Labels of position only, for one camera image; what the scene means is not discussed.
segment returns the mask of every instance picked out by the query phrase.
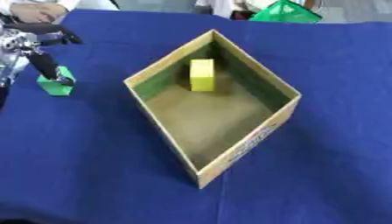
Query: box floor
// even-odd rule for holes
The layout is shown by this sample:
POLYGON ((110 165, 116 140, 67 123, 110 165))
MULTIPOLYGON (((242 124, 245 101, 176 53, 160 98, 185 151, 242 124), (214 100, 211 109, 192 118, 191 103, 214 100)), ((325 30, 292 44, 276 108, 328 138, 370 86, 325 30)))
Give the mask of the box floor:
POLYGON ((146 102, 198 170, 273 114, 226 71, 215 79, 213 92, 192 92, 182 80, 146 102))

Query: table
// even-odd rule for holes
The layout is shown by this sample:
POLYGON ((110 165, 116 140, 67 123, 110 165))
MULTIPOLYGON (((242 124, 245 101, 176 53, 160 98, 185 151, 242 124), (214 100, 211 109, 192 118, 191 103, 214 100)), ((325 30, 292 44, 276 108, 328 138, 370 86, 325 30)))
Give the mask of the table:
POLYGON ((391 24, 79 10, 65 25, 86 44, 48 51, 78 78, 73 94, 50 97, 29 68, 0 114, 0 219, 390 223, 391 24), (288 123, 200 191, 122 80, 211 28, 304 98, 288 123))

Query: white sleeve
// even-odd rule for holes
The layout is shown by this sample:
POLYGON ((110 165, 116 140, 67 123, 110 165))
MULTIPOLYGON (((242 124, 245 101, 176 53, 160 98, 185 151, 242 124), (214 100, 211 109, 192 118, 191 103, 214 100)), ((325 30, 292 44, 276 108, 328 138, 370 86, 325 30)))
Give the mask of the white sleeve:
POLYGON ((10 15, 11 4, 12 4, 12 0, 0 0, 0 13, 4 15, 10 15))
POLYGON ((58 4, 66 7, 68 11, 72 11, 76 8, 80 0, 59 0, 58 4))

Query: person's hand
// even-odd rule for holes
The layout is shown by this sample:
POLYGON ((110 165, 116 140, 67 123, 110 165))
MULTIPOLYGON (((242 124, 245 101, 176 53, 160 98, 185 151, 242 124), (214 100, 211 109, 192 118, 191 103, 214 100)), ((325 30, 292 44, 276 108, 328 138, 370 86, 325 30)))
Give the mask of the person's hand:
POLYGON ((37 3, 37 6, 41 13, 47 15, 52 21, 68 12, 66 7, 58 3, 37 3))
POLYGON ((35 3, 13 3, 10 6, 10 11, 13 16, 25 23, 52 22, 50 16, 42 12, 35 3))

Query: green block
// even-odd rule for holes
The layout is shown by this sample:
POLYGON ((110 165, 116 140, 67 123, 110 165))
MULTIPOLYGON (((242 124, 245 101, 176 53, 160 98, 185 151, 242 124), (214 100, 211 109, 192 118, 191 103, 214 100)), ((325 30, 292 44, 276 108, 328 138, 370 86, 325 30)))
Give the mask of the green block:
MULTIPOLYGON (((76 79, 71 72, 65 66, 59 66, 61 74, 67 78, 72 79, 76 82, 76 79)), ((49 95, 70 95, 74 87, 63 86, 55 81, 48 80, 42 74, 38 77, 37 83, 49 94, 49 95)))

